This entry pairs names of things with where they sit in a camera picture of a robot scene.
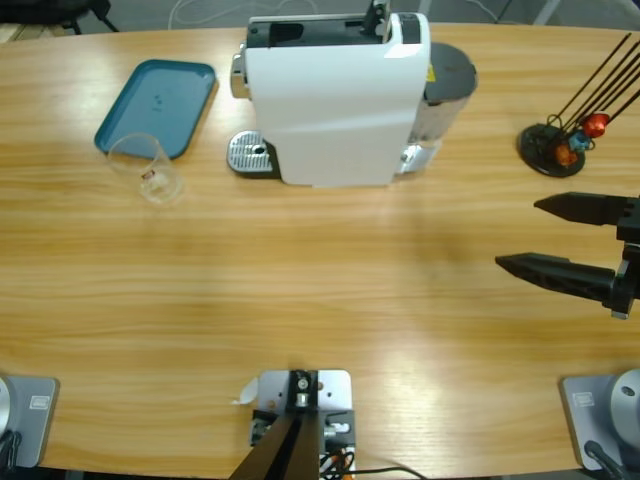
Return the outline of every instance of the wooden table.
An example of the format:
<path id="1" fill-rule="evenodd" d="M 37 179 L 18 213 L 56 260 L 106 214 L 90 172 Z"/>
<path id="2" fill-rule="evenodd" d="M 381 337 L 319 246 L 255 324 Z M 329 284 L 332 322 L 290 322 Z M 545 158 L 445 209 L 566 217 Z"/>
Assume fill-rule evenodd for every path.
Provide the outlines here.
<path id="1" fill-rule="evenodd" d="M 265 369 L 353 376 L 361 466 L 433 477 L 576 467 L 558 382 L 640 364 L 640 312 L 511 277 L 539 251 L 615 267 L 613 228 L 532 207 L 568 191 L 637 195 L 635 107 L 556 180 L 514 150 L 621 38 L 618 31 L 436 25 L 477 93 L 424 174 L 387 188 L 245 180 L 225 163 L 254 127 L 228 75 L 241 30 L 89 35 L 0 46 L 0 369 L 61 382 L 44 464 L 228 476 Z M 121 187 L 93 135 L 133 68 L 207 62 L 219 89 L 155 209 Z"/>

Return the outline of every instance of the metal rod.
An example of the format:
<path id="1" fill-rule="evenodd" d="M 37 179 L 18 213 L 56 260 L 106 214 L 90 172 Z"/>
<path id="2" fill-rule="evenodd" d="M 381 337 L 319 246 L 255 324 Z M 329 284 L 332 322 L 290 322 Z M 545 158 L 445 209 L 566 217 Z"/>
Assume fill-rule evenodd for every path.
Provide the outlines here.
<path id="1" fill-rule="evenodd" d="M 622 47 L 622 45 L 624 45 L 624 43 L 629 39 L 629 37 L 631 36 L 631 32 L 627 33 L 624 37 L 622 37 L 622 40 L 620 40 L 620 42 L 618 43 L 618 45 L 616 45 L 616 47 L 611 51 L 611 53 L 607 56 L 607 58 L 604 59 L 604 61 L 600 64 L 600 66 L 596 69 L 595 72 L 593 72 L 591 74 L 591 76 L 589 77 L 589 79 L 584 83 L 584 85 L 582 85 L 582 87 L 580 87 L 580 89 L 576 92 L 576 94 L 571 98 L 571 100 L 569 100 L 569 103 L 567 103 L 564 108 L 562 110 L 560 110 L 560 113 L 558 113 L 558 117 L 561 117 L 562 114 L 565 112 L 565 110 L 567 108 L 569 108 L 569 105 L 571 105 L 574 100 L 576 98 L 578 98 L 578 95 L 580 95 L 585 88 L 587 88 L 587 85 L 589 85 L 591 83 L 591 81 L 595 78 L 596 75 L 598 75 L 598 73 L 600 73 L 600 70 L 602 70 L 604 68 L 604 66 L 609 62 L 609 60 L 611 60 L 611 57 L 613 57 L 616 52 L 618 50 L 620 50 L 620 48 Z"/>
<path id="2" fill-rule="evenodd" d="M 636 65 L 636 68 L 633 72 L 629 72 L 629 75 L 627 75 L 625 80 L 629 78 L 631 74 L 638 71 L 639 69 L 640 69 L 640 63 Z M 638 71 L 635 74 L 635 76 L 622 87 L 621 90 L 618 89 L 617 91 L 614 91 L 615 95 L 613 96 L 613 98 L 611 98 L 611 100 L 609 100 L 606 104 L 602 105 L 601 107 L 596 108 L 596 111 L 605 111 L 607 108 L 609 108 L 618 98 L 620 98 L 620 95 L 626 92 L 629 89 L 629 87 L 633 85 L 636 82 L 636 80 L 638 80 L 638 78 L 640 78 L 640 71 Z"/>
<path id="3" fill-rule="evenodd" d="M 613 121 L 616 119 L 616 117 L 617 117 L 618 115 L 620 115 L 622 112 L 624 112 L 624 111 L 627 109 L 627 107 L 628 107 L 629 105 L 631 105 L 631 104 L 632 104 L 632 103 L 633 103 L 633 102 L 634 102 L 638 97 L 640 97 L 640 89 L 638 89 L 638 91 L 637 91 L 636 93 L 634 93 L 634 94 L 633 94 L 633 96 L 632 96 L 629 100 L 627 100 L 627 101 L 624 103 L 624 105 L 622 105 L 622 106 L 618 109 L 618 111 L 617 111 L 616 113 L 614 113 L 614 114 L 611 116 L 611 120 L 609 120 L 609 123 L 608 123 L 607 125 L 611 125 L 611 122 L 613 122 Z"/>
<path id="4" fill-rule="evenodd" d="M 594 111 L 596 111 L 597 109 L 594 108 L 601 100 L 602 97 L 607 95 L 618 83 L 618 81 L 624 76 L 625 73 L 627 73 L 627 71 L 633 67 L 637 60 L 640 59 L 640 53 L 636 54 L 635 57 L 633 57 L 631 59 L 631 61 L 629 63 L 627 63 L 624 68 L 622 70 L 620 70 L 620 73 L 618 73 L 613 80 L 611 80 L 604 88 L 603 90 L 596 95 L 596 98 L 575 118 L 574 120 L 574 124 L 576 124 L 577 122 L 579 122 L 580 120 L 582 120 L 584 117 L 586 117 L 587 115 L 590 115 L 591 113 L 593 113 Z"/>
<path id="5" fill-rule="evenodd" d="M 624 62 L 626 62 L 627 58 L 629 58 L 629 56 L 635 51 L 636 48 L 638 48 L 638 45 L 640 45 L 640 41 L 637 41 L 636 43 L 633 44 L 633 46 L 629 49 L 629 51 L 627 51 L 627 53 L 624 54 L 624 56 L 622 57 L 622 60 L 620 60 L 615 67 L 613 67 L 613 69 L 609 72 L 609 74 L 604 78 L 604 80 L 602 82 L 600 82 L 600 84 L 596 87 L 596 89 L 591 92 L 591 95 L 589 95 L 589 97 L 583 102 L 582 105 L 580 105 L 580 107 L 578 108 L 578 110 L 576 110 L 573 115 L 571 115 L 571 117 L 569 118 L 569 120 L 567 120 L 567 123 L 565 124 L 565 129 L 568 130 L 569 126 L 572 125 L 573 123 L 575 123 L 575 119 L 576 118 L 580 118 L 582 116 L 584 116 L 584 111 L 588 110 L 585 109 L 585 105 L 587 105 L 589 102 L 591 102 L 591 100 L 593 99 L 593 97 L 595 97 L 597 94 L 600 93 L 600 89 L 605 85 L 605 83 L 607 83 L 607 81 L 618 71 L 618 69 L 624 64 Z"/>

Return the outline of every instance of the label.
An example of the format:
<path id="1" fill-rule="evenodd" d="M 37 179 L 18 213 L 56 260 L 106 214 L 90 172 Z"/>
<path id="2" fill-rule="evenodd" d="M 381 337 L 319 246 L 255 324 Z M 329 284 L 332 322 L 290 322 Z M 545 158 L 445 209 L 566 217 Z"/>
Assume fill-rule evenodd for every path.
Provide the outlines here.
<path id="1" fill-rule="evenodd" d="M 595 402 L 591 392 L 580 392 L 573 394 L 573 404 L 576 407 L 593 407 Z"/>
<path id="2" fill-rule="evenodd" d="M 427 82 L 433 83 L 436 81 L 436 71 L 433 69 L 433 65 L 429 64 L 429 71 L 427 72 Z"/>
<path id="3" fill-rule="evenodd" d="M 45 397 L 41 395 L 34 395 L 29 402 L 29 410 L 49 410 L 51 404 L 51 397 Z"/>

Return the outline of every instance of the red capsule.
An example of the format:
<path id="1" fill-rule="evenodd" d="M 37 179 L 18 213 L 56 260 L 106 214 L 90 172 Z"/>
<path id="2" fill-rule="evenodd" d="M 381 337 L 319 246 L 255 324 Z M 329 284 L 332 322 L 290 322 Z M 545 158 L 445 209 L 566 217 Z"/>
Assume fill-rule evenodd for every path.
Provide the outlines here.
<path id="1" fill-rule="evenodd" d="M 582 122 L 582 128 L 591 138 L 598 138 L 604 135 L 604 131 L 609 123 L 609 115 L 606 113 L 592 113 Z"/>

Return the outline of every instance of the floor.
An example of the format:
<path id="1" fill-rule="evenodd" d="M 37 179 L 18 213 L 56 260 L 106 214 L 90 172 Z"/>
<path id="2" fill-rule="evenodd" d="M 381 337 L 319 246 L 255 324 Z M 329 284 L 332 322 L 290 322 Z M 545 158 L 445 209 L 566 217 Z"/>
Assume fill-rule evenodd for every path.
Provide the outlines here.
<path id="1" fill-rule="evenodd" d="M 366 9 L 369 0 L 182 0 L 173 28 L 242 27 L 253 15 L 355 13 Z M 508 0 L 431 0 L 431 22 L 490 23 L 478 3 L 500 13 Z M 122 31 L 163 30 L 176 0 L 111 0 L 109 15 Z M 396 11 L 417 10 L 420 0 L 394 0 Z M 505 12 L 506 23 L 531 23 L 545 0 L 513 0 Z M 633 0 L 562 0 L 550 25 L 640 30 L 640 9 Z M 107 32 L 93 15 L 80 21 L 84 33 Z"/>

